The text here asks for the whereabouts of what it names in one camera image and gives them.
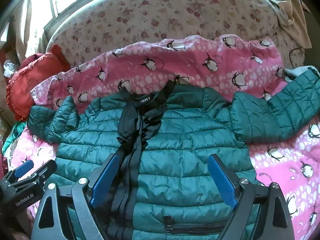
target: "plastic bag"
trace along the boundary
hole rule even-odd
[[[16,66],[10,61],[10,60],[6,60],[3,64],[3,68],[4,68],[4,73],[3,75],[5,77],[12,77],[13,74],[16,72]]]

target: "jacket zipper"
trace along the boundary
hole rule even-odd
[[[226,222],[206,224],[177,224],[172,216],[164,216],[165,231],[169,234],[209,235],[222,232]]]

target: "zipper pull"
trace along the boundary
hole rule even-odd
[[[170,233],[173,230],[173,228],[172,228],[173,217],[172,216],[164,216],[163,217],[163,223],[165,224],[165,231],[167,233]]]

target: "brand label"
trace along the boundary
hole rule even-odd
[[[25,197],[24,199],[20,200],[18,203],[16,203],[16,206],[21,206],[23,203],[25,203],[27,200],[33,198],[33,194],[31,193],[30,195],[28,195],[27,197]]]
[[[150,97],[147,97],[147,98],[143,98],[140,100],[140,103],[144,103],[144,102],[147,102],[150,100]]]

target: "green cloth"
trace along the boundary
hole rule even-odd
[[[141,154],[132,239],[211,239],[209,235],[166,234],[163,216],[183,224],[226,221],[231,208],[223,203],[208,172],[208,156],[216,153],[238,177],[258,183],[247,143],[275,143],[292,137],[319,112],[319,93],[319,77],[311,70],[268,101],[236,92],[231,103],[211,88],[177,84],[166,102],[158,134],[148,140]],[[96,98],[81,115],[71,97],[57,111],[33,106],[30,131],[60,143],[58,168],[47,183],[62,186],[88,177],[116,152],[120,146],[117,127],[125,105],[118,93]],[[244,239],[256,212],[254,208]]]
[[[15,125],[12,127],[12,130],[5,140],[5,143],[2,146],[2,153],[4,154],[5,151],[10,147],[10,145],[22,134],[22,131],[26,127],[27,122],[16,122]]]

